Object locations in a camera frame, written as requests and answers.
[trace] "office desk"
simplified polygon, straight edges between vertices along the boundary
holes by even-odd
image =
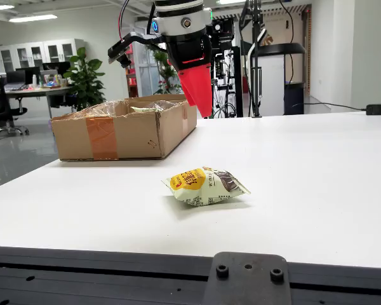
[[[175,200],[161,179],[200,166],[251,195]],[[165,160],[54,161],[0,187],[0,246],[381,267],[381,117],[202,119]]]
[[[51,104],[49,96],[51,95],[65,95],[70,90],[69,87],[61,88],[40,88],[36,90],[20,90],[20,91],[9,91],[6,92],[8,98],[25,98],[25,97],[46,97],[48,103],[48,110],[50,112],[50,118],[52,118]]]

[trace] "bolt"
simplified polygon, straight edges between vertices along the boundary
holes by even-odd
[[[280,269],[273,269],[269,274],[273,282],[282,283],[284,281],[284,273]]]
[[[218,278],[228,278],[229,277],[229,268],[223,264],[217,265],[216,275]]]

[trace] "cardboard box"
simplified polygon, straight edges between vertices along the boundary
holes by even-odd
[[[137,113],[151,102],[167,100],[173,107]],[[153,95],[106,102],[52,119],[59,158],[96,161],[165,158],[196,127],[196,107],[185,95]]]

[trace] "glass door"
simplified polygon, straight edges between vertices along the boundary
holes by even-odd
[[[20,61],[21,68],[28,68],[30,66],[29,58],[26,48],[17,48],[18,60]]]
[[[136,27],[135,30],[137,32],[145,33],[144,29],[138,27]],[[161,77],[152,51],[140,43],[133,44],[133,49],[135,57],[134,62],[136,63],[135,69],[137,72],[138,96],[146,97],[148,95],[153,95],[159,89]]]
[[[70,58],[72,56],[74,56],[74,52],[73,52],[73,48],[72,48],[72,44],[70,43],[67,43],[67,44],[63,44],[62,45],[62,49],[63,49],[63,61],[64,62],[69,62],[70,61]]]
[[[50,60],[50,62],[61,62],[60,54],[58,52],[58,47],[53,44],[51,46],[48,46],[48,52],[50,54],[50,57],[47,58]]]
[[[1,50],[1,57],[3,59],[4,71],[6,73],[13,72],[14,66],[13,66],[13,59],[11,58],[10,50]]]
[[[41,52],[41,48],[39,46],[33,46],[31,48],[32,51],[32,60],[34,62],[34,67],[42,67],[44,58],[43,53]]]

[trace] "white wall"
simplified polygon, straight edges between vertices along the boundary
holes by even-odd
[[[332,103],[351,105],[355,0],[336,0],[333,7]],[[332,111],[351,111],[330,106]]]
[[[100,72],[106,73],[101,77],[105,86],[105,98],[113,100],[128,97],[125,70],[117,62],[109,65],[107,56],[107,50],[119,40],[116,21],[119,12],[116,7],[63,11],[55,14],[58,16],[55,20],[24,24],[0,22],[0,45],[65,38],[82,39],[86,42],[88,58],[98,58],[103,62]],[[26,116],[37,116],[38,112],[40,115],[48,114],[45,98],[40,102],[31,98],[25,99],[23,105],[29,108]]]
[[[334,0],[313,1],[311,95],[324,103],[333,101],[333,15]]]
[[[381,0],[356,0],[352,105],[381,103]]]

